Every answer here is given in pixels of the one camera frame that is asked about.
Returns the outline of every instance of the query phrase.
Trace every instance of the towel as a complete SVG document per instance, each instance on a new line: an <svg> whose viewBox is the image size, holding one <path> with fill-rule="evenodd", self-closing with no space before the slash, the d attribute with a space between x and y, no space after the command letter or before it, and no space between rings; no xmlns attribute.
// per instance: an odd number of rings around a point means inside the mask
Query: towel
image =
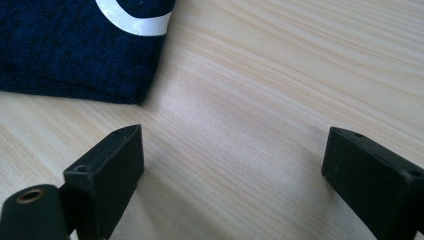
<svg viewBox="0 0 424 240"><path fill-rule="evenodd" d="M0 90L140 103L175 0L2 0Z"/></svg>

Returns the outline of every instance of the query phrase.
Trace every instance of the navy blue fabric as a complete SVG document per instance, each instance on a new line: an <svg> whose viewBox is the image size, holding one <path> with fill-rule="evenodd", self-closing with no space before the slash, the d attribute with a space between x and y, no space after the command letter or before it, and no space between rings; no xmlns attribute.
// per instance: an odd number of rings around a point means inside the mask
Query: navy blue fabric
<svg viewBox="0 0 424 240"><path fill-rule="evenodd" d="M118 3L131 15L156 17L169 13L175 0ZM138 103L154 78L164 41L165 35L122 31L95 0L2 0L0 90Z"/></svg>

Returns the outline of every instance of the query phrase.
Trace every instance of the white logo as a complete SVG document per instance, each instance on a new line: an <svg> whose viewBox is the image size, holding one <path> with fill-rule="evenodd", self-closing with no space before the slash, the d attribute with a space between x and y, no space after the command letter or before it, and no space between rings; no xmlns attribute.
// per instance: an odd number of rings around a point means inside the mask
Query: white logo
<svg viewBox="0 0 424 240"><path fill-rule="evenodd" d="M154 18L135 18L125 12L116 0L96 0L100 11L115 26L138 36L166 34L171 13Z"/></svg>

